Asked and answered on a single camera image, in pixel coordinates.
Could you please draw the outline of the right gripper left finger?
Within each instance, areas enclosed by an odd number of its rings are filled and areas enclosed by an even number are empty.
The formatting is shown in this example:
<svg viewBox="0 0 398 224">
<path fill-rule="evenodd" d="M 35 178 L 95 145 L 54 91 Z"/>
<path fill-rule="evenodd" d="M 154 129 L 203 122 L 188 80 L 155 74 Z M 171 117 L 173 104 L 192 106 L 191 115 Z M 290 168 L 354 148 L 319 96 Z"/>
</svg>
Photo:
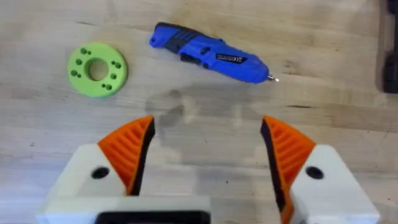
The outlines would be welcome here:
<svg viewBox="0 0 398 224">
<path fill-rule="evenodd" d="M 116 208 L 139 195 L 154 117 L 78 147 L 45 201 L 47 208 Z"/>
</svg>

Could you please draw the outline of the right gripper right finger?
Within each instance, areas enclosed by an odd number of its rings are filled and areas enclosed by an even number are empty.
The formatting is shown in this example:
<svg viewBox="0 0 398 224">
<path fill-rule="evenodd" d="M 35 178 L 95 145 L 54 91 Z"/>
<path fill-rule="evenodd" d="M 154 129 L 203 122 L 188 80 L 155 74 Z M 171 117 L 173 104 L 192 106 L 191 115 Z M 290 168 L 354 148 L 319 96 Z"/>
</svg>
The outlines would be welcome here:
<svg viewBox="0 0 398 224">
<path fill-rule="evenodd" d="M 380 213 L 336 149 L 264 116 L 265 142 L 281 223 L 378 223 Z"/>
</svg>

